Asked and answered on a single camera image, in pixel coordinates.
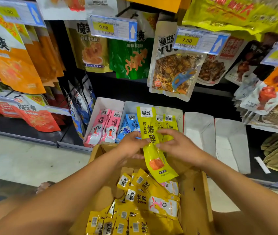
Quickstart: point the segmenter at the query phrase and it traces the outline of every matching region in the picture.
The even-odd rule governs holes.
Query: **white arrow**
[[[216,44],[215,48],[213,49],[213,52],[216,52],[220,46],[222,46],[223,39],[220,39]]]
[[[135,33],[136,33],[135,28],[134,28],[134,25],[132,25],[132,27],[131,27],[131,29],[130,29],[130,33],[132,34],[132,35],[131,35],[131,38],[134,39],[134,38],[135,38]]]
[[[35,17],[35,22],[36,23],[41,23],[37,12],[32,7],[30,8],[30,11],[31,11],[31,14]]]

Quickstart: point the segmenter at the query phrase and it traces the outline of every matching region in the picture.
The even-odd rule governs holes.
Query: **green snack package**
[[[86,20],[64,23],[77,67],[87,72],[111,72],[107,39],[92,36]]]
[[[121,17],[138,21],[137,41],[109,39],[110,69],[117,78],[148,78],[158,14],[130,9]]]

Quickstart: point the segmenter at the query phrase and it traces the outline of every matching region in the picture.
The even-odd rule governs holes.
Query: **white cardboard divider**
[[[138,106],[147,107],[147,108],[148,107],[153,107],[153,105],[148,105],[148,104],[144,104],[144,103],[125,101],[124,110],[123,110],[123,113],[121,115],[121,123],[118,127],[117,134],[120,133],[121,126],[122,126],[122,123],[124,121],[125,115],[126,114],[137,114],[137,107]]]
[[[184,135],[200,149],[216,158],[214,117],[198,112],[185,112]]]
[[[174,115],[176,117],[178,131],[183,132],[183,111],[170,107],[155,106],[155,111],[158,115]]]
[[[250,174],[248,138],[243,122],[215,118],[216,157],[242,174]]]
[[[110,98],[104,98],[104,97],[98,97],[96,102],[95,102],[95,106],[93,108],[93,112],[92,115],[90,117],[90,121],[86,130],[86,134],[83,140],[83,143],[86,147],[88,148],[93,148],[94,145],[89,145],[86,144],[86,140],[87,140],[87,136],[90,133],[92,127],[93,127],[93,123],[97,117],[97,115],[99,114],[100,110],[104,110],[104,109],[110,109],[110,110],[117,110],[119,112],[123,112],[124,109],[124,104],[125,102],[120,101],[120,100],[115,100],[115,99],[110,99]]]

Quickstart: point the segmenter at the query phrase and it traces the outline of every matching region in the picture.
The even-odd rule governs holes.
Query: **forearm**
[[[278,235],[278,194],[253,182],[211,156],[204,155],[204,158],[201,169],[214,180],[238,208],[267,234]]]
[[[66,234],[121,159],[113,149],[38,194],[0,220],[0,234]]]

